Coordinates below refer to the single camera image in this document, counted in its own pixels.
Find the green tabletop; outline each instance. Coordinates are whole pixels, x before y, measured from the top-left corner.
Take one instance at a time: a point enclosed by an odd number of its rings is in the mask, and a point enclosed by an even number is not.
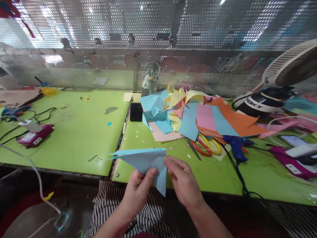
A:
[[[39,168],[108,176],[112,161],[107,159],[112,157],[109,153],[116,150],[129,107],[128,102],[123,102],[123,97],[124,92],[119,91],[73,90],[44,97],[36,101],[32,109],[40,113],[51,107],[57,108],[51,118],[44,122],[55,125],[52,134],[36,148],[26,149],[15,140],[6,145],[28,156]],[[118,107],[118,110],[105,115],[105,109],[112,106]],[[23,118],[28,119],[32,115],[32,112],[26,112]],[[44,113],[38,119],[48,116],[49,113]],[[0,136],[16,124],[1,122]],[[25,128],[18,128],[0,142],[24,131]],[[4,148],[0,148],[0,163],[30,166],[26,160]]]
[[[315,138],[308,137],[308,142],[317,142]],[[269,149],[265,146],[270,143],[268,139],[252,139],[260,148]],[[186,161],[199,183],[200,189],[206,192],[242,195],[242,186],[236,172],[228,158],[225,156],[221,161],[214,157],[204,157],[199,161],[186,139],[178,139],[169,142],[155,142],[151,131],[142,122],[128,121],[121,144],[121,150],[140,148],[166,148],[167,154]],[[292,176],[288,170],[279,163],[269,152],[261,152],[248,148],[249,161],[239,166],[245,179],[247,189],[256,192],[265,199],[284,201],[316,206],[317,204],[317,181],[306,182]],[[113,180],[128,182],[133,168],[121,159],[117,160],[113,172]],[[167,175],[167,188],[173,188],[169,174]]]

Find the perforated metal panel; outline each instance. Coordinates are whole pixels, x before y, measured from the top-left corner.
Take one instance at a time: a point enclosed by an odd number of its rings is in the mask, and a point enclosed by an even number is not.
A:
[[[247,92],[282,52],[317,38],[317,0],[22,0],[0,19],[0,66],[24,84],[140,91],[167,84]],[[301,90],[316,90],[307,80]]]

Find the hand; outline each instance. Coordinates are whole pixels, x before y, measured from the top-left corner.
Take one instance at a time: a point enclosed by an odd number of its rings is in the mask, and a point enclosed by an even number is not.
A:
[[[150,168],[146,175],[137,170],[131,174],[120,203],[131,220],[142,210],[157,172],[156,168]]]
[[[180,203],[187,210],[198,209],[201,205],[204,205],[204,198],[190,166],[173,156],[165,156],[164,163],[171,175],[175,193]]]

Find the blue glue gun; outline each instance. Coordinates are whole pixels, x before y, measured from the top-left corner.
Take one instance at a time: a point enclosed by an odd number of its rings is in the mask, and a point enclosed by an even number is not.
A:
[[[248,159],[244,156],[242,151],[242,146],[244,145],[254,145],[255,143],[249,139],[233,136],[224,136],[223,140],[231,145],[232,153],[236,161],[246,162]]]

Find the smartphone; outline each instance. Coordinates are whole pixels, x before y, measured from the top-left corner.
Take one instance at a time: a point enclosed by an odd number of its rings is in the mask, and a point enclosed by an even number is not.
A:
[[[299,145],[307,144],[305,141],[303,141],[301,138],[298,138],[297,136],[280,135],[277,137],[291,147],[297,147]]]
[[[131,103],[130,121],[142,121],[143,108],[141,103]]]

